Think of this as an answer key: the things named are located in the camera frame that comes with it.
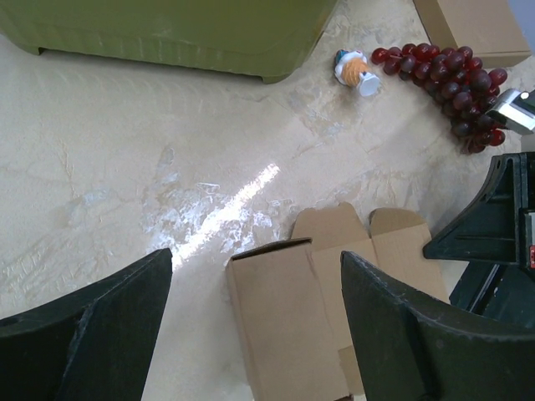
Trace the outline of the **ice cream cone toy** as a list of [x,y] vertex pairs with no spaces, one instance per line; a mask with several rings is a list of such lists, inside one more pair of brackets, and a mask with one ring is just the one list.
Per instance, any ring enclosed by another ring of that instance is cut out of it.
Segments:
[[334,56],[334,77],[362,97],[375,95],[380,79],[369,69],[368,59],[359,50],[340,49]]

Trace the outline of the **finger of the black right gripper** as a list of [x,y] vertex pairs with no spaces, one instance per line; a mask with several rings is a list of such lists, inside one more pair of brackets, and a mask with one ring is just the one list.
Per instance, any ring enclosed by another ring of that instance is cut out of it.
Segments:
[[534,263],[534,154],[492,157],[474,200],[423,247],[427,259]]
[[451,305],[499,322],[534,327],[534,273],[471,262],[450,295]]

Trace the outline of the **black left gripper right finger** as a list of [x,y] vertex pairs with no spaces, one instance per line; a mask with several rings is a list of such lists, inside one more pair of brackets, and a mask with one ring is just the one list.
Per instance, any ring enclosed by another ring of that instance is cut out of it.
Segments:
[[349,330],[368,400],[532,400],[534,331],[464,311],[340,256]]

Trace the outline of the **brown cardboard box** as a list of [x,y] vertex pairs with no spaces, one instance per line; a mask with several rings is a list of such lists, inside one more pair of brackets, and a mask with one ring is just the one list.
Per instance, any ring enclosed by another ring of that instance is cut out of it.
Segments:
[[379,208],[365,226],[347,202],[301,211],[291,238],[233,256],[226,276],[247,380],[256,400],[364,397],[341,285],[352,251],[393,278],[449,298],[431,234],[414,211]]

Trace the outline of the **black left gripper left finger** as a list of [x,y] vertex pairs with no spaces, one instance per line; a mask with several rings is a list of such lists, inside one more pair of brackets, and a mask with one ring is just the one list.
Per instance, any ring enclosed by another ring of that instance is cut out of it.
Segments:
[[1,321],[3,400],[139,400],[171,287],[171,250]]

